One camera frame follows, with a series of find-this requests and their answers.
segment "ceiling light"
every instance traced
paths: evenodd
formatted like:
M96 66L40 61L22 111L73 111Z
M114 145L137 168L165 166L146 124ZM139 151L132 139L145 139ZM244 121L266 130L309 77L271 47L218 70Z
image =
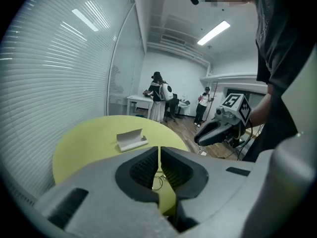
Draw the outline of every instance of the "ceiling light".
M219 25L217 25L214 29L212 29L209 33L207 33L199 42L199 45L204 45L208 41L210 41L213 37L217 36L222 31L226 30L230 25L223 21Z
M88 18L86 18L84 16L84 14L82 14L79 10L74 9L72 10L72 12L79 17L86 25L88 25L92 30L94 30L95 32L98 31L98 28L96 26L94 26L94 24L92 22L89 21Z

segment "woman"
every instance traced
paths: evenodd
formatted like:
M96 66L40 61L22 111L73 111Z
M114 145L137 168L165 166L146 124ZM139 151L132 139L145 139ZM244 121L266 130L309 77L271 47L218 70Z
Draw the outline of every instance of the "woman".
M165 101L162 101L159 96L159 88L160 85L166 83L163 79L161 74L157 71L152 76L152 83L149 87L149 90L146 91L150 93L149 95L153 95L153 106L151 109L150 119L157 122L162 122L164 119L164 111L165 111Z
M210 88L206 87L205 92L202 93L198 98L199 103L198 103L198 106L196 109L196 117L195 117L195 121L194 121L194 125L196 125L198 128L200 127L200 123L203 120L203 115L206 111L208 102L212 101L212 98L210 98L209 92L210 92Z

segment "round yellow table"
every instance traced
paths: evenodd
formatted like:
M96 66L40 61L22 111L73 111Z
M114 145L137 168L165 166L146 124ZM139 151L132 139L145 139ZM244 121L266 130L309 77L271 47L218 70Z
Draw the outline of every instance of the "round yellow table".
M142 136L146 136L149 143L131 151L158 146L158 171L161 171L161 146L187 151L182 139L158 122L132 116L100 117L78 124L61 138L53 155L55 183L63 182L89 163L122 154L116 142L117 134L141 128ZM169 210L175 205L175 194L167 180L163 179L163 186L156 192L159 194L160 211L168 215L167 211L170 212Z

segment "white shirt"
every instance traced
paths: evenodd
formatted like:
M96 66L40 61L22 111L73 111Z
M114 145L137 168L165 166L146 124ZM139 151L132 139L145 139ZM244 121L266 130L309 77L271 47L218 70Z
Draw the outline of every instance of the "white shirt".
M204 93L202 93L200 96L201 96L203 99L202 99L201 101L199 101L199 104L202 105L202 106L207 107L207 105L208 105L208 100L210 99L210 98L209 98L209 94L204 95Z

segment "ceiling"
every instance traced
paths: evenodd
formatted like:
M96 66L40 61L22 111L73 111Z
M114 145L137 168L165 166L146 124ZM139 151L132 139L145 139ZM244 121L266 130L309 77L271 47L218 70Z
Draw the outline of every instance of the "ceiling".
M199 46L197 42L223 20L231 26ZM255 45L257 13L253 4L217 8L206 2L193 5L190 0L153 0L150 25L149 42L159 43L162 35L169 35L212 61L226 51Z

